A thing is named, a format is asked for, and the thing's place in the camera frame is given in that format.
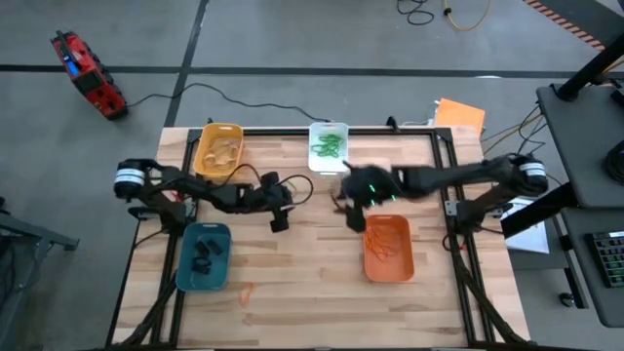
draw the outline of orange object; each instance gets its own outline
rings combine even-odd
[[[241,163],[243,129],[230,123],[210,123],[204,127],[197,147],[193,170],[212,179],[229,176]]]
[[[436,126],[474,126],[478,134],[484,127],[486,112],[453,100],[442,98],[435,119]]]
[[[250,304],[250,300],[252,299],[252,293],[255,290],[255,283],[247,283],[247,286],[242,289],[238,294],[238,302],[242,307],[247,307]]]
[[[378,283],[399,283],[413,276],[410,224],[401,215],[369,215],[364,234],[364,272]]]

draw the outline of orange plastic tray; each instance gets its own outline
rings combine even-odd
[[[231,123],[210,123],[204,127],[197,146],[193,170],[212,179],[229,176],[243,153],[243,129]]]
[[[374,282],[399,283],[413,276],[410,224],[401,215],[367,217],[364,272]]]

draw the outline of teal bin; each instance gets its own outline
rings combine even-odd
[[[202,274],[193,271],[193,258],[200,256],[195,250],[198,241],[213,240],[223,250],[221,254],[213,253],[208,259],[211,261],[211,271]],[[229,228],[221,223],[193,223],[184,230],[182,252],[179,256],[175,284],[187,293],[213,292],[225,288],[227,275],[232,256],[232,235]]]

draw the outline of yellow bin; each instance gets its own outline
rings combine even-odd
[[[231,123],[210,123],[199,140],[193,170],[212,179],[229,176],[241,163],[243,129]]]

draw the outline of gray floor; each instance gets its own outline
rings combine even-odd
[[[193,65],[563,71],[596,53],[521,0],[493,3],[483,27],[457,33],[438,15],[430,25],[408,26],[391,0],[212,0]],[[59,28],[81,34],[108,65],[180,65],[198,4],[4,1],[0,30],[11,35],[0,38],[0,64],[56,64],[48,40]],[[458,20],[469,22],[483,4],[454,1],[453,8]],[[432,0],[425,9],[438,14],[440,8]],[[175,75],[165,74],[115,78],[128,101],[170,94],[176,83]],[[148,100],[112,123],[64,74],[0,73],[0,80],[0,194],[14,215],[82,240],[75,253],[51,251],[28,300],[21,345],[101,346],[136,227],[113,196],[115,167],[127,157],[155,154],[169,102]],[[296,104],[351,125],[380,124],[389,115],[420,121],[433,100],[451,98],[486,110],[487,137],[520,123],[534,106],[534,90],[553,80],[191,75],[191,82],[213,84],[247,102]],[[244,126],[309,123],[292,111],[249,109],[193,88],[181,100],[175,125],[202,126],[209,117]],[[540,138],[549,143],[537,155],[552,176],[565,179],[547,129]],[[488,156],[515,151],[520,141],[510,137]],[[563,272],[517,272],[517,279],[534,340],[621,349],[624,336],[602,327],[593,309],[559,305]]]

